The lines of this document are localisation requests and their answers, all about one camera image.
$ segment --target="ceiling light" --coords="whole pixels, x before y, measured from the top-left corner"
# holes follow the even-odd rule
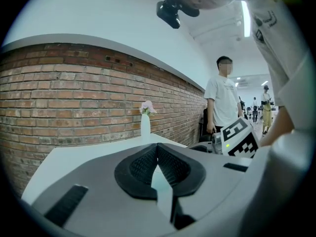
[[[250,14],[248,10],[247,3],[245,1],[241,1],[242,13],[243,13],[243,27],[244,27],[244,36],[250,36]]]

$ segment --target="black hair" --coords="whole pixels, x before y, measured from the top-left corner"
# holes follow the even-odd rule
[[[227,56],[221,56],[221,57],[219,57],[219,58],[217,59],[217,61],[216,61],[218,70],[219,70],[219,66],[218,66],[218,65],[219,65],[219,63],[220,63],[221,61],[223,61],[223,60],[229,60],[230,62],[233,62],[233,60],[232,60],[231,58],[227,57]]]

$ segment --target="white table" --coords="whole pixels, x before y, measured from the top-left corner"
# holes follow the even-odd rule
[[[50,185],[91,159],[151,143],[170,143],[180,147],[186,147],[185,145],[152,133],[149,142],[145,142],[141,137],[136,137],[98,145],[55,148],[42,162],[29,181],[22,194],[22,200],[28,204],[32,204]],[[160,187],[161,190],[166,190],[166,184],[169,184],[166,183],[159,167],[157,167],[155,172],[152,187]]]

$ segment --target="white wall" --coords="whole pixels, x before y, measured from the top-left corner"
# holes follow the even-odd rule
[[[253,103],[253,98],[256,97],[258,105],[261,105],[261,95],[263,94],[263,89],[238,89],[238,96],[245,102],[245,106],[250,107]],[[272,87],[269,87],[268,93],[270,94],[271,100],[275,99]]]
[[[52,42],[95,44],[134,55],[199,88],[211,77],[209,61],[182,24],[156,16],[158,0],[30,0],[4,43],[5,50]]]

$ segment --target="man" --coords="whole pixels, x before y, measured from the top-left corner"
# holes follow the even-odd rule
[[[254,97],[253,98],[253,103],[252,103],[252,116],[253,116],[253,122],[256,123],[257,122],[257,118],[258,118],[258,104],[257,104],[257,100]]]
[[[271,126],[271,119],[272,119],[272,111],[271,111],[271,97],[268,93],[269,87],[265,85],[263,87],[263,94],[261,95],[261,104],[263,105],[263,126],[262,126],[262,136],[266,135],[269,131],[269,128]]]
[[[227,76],[232,72],[233,61],[222,56],[217,60],[218,76],[211,78],[206,86],[207,132],[220,132],[221,128],[242,116],[240,100],[235,83]]]
[[[173,0],[178,8],[189,16],[199,15],[199,9],[215,9],[233,0]],[[272,79],[275,105],[279,106],[278,115],[270,132],[260,141],[261,146],[271,145],[279,136],[291,132],[296,126],[314,129],[312,114],[304,116],[304,124],[297,117],[300,110],[292,102],[300,102],[314,110],[314,99],[310,101],[297,97],[293,99],[295,82],[305,80],[300,87],[304,92],[315,90],[312,78],[315,77],[313,57],[300,30],[284,2],[297,0],[244,0],[247,1],[252,20],[252,35],[259,50],[268,63]]]

